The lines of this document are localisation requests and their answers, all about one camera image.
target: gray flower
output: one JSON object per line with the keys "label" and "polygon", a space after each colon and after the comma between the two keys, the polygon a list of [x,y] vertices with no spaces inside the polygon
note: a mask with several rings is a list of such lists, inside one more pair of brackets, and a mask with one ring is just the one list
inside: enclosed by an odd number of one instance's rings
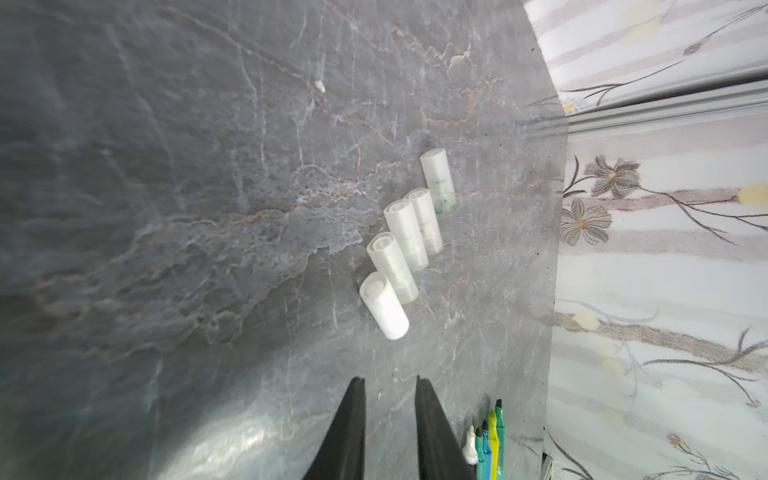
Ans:
{"label": "gray flower", "polygon": [[639,166],[637,162],[619,158],[613,167],[609,167],[604,156],[595,157],[594,163],[584,169],[584,174],[597,178],[592,187],[592,197],[610,190],[614,198],[624,198],[632,190],[640,188],[640,174],[636,172]]}
{"label": "gray flower", "polygon": [[611,226],[611,215],[602,205],[593,205],[585,210],[584,202],[575,198],[571,202],[571,209],[563,209],[560,218],[560,241],[568,245],[575,245],[581,234],[590,245],[595,245],[598,240],[608,241],[608,234],[604,228]]}

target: yellow marker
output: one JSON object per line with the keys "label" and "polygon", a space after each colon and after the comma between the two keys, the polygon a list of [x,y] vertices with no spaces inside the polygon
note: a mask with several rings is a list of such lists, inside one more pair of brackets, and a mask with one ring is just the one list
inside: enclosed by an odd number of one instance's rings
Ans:
{"label": "yellow marker", "polygon": [[498,468],[498,433],[496,432],[496,412],[491,412],[488,415],[488,427],[491,431],[491,436],[488,437],[488,443],[491,444],[491,452],[493,452],[493,459],[491,463],[491,480],[496,480]]}

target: highlighter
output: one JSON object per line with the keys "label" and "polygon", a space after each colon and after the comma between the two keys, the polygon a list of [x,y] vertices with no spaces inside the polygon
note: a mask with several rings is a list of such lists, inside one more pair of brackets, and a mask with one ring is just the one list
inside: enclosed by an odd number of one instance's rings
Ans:
{"label": "highlighter", "polygon": [[485,454],[482,451],[482,430],[475,430],[475,450],[478,451],[478,466],[475,470],[477,480],[485,480]]}
{"label": "highlighter", "polygon": [[496,432],[496,412],[491,412],[488,415],[488,426],[490,427],[488,443],[491,445],[491,454],[493,455],[493,459],[491,460],[491,480],[496,480],[496,469],[498,468],[498,433]]}
{"label": "highlighter", "polygon": [[496,468],[497,480],[504,480],[504,417],[502,416],[502,399],[496,400],[496,432],[498,434],[498,467]]}
{"label": "highlighter", "polygon": [[491,480],[491,463],[493,462],[493,452],[491,451],[491,444],[488,432],[488,422],[482,421],[482,453],[485,456],[485,469],[483,480]]}

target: gray marble table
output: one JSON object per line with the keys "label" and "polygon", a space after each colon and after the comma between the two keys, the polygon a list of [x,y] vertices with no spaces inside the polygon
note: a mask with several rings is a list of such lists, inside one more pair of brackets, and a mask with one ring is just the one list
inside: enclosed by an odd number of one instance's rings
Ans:
{"label": "gray marble table", "polygon": [[[57,0],[0,15],[0,478],[300,478],[353,376],[366,478],[505,401],[538,478],[565,121],[498,0]],[[458,209],[401,340],[359,299],[382,209]]]}

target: floral wallpaper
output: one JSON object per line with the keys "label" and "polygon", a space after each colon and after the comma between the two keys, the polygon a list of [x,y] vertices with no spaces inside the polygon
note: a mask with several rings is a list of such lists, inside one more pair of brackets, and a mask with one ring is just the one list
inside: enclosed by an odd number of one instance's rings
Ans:
{"label": "floral wallpaper", "polygon": [[569,138],[556,478],[768,479],[768,111],[745,112]]}
{"label": "floral wallpaper", "polygon": [[768,72],[765,0],[524,3],[566,115]]}

